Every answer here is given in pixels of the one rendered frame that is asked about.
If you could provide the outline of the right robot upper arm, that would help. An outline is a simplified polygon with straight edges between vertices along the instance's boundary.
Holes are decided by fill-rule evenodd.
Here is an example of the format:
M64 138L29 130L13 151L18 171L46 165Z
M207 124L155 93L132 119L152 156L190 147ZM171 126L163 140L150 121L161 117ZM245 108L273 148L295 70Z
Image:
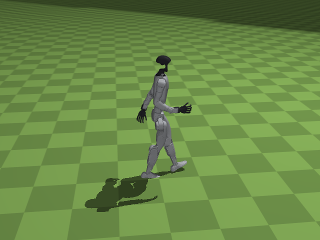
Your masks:
M164 91L165 86L166 86L165 80L162 78L159 78L159 80L157 81L157 84L156 84L156 92L155 92L155 97L154 97L154 101L153 101L153 104L155 107L156 107L156 102L160 101L160 98L163 95L163 91Z

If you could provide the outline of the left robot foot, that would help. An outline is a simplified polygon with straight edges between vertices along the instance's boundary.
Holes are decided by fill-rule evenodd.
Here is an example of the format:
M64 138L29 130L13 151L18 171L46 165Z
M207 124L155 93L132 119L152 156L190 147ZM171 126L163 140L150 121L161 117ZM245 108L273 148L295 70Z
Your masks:
M172 166L170 167L171 172L174 172L174 171L176 171L177 169L179 169L179 168L183 167L184 165L186 165L186 164L187 164L187 161L184 160L184 161L177 162L177 163L178 163L178 164L177 164L176 166L172 165Z

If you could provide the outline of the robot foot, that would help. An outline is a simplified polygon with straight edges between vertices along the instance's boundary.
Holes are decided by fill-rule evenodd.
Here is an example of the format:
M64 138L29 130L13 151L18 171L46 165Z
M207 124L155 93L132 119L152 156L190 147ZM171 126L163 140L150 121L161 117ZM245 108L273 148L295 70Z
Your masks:
M177 163L178 163L178 164L177 164L176 166L172 165L172 166L170 167L171 172L174 172L174 171L176 171L177 169L179 169L179 168L183 167L184 165L186 165L186 164L187 164L187 161L184 160L184 161L177 162Z
M153 173L153 172L150 172L150 174L146 174L147 172L143 172L142 174L141 174L141 178L159 178L160 177L160 175L159 174L155 174L155 173Z

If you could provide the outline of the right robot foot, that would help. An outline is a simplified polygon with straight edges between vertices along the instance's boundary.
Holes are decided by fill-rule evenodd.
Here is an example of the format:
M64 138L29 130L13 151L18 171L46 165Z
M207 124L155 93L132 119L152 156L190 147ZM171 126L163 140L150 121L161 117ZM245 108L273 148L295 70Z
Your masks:
M153 172L150 172L150 174L146 174L147 172L143 172L142 174L141 174L141 178L159 178L160 177L160 175L159 174L155 174L155 173L153 173Z

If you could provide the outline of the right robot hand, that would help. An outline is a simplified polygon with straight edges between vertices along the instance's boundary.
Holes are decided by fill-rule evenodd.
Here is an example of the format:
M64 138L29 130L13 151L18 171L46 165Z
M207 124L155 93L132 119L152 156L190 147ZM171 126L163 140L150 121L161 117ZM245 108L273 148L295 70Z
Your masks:
M183 113L183 114L185 114L185 113L187 113L187 114L189 114L189 113L191 113L190 111L191 111L191 106L192 105L189 105L189 106L186 106L188 104L188 102L184 105L184 106L181 106L181 107L174 107L174 109L178 109L178 113ZM190 107L190 108L189 108Z

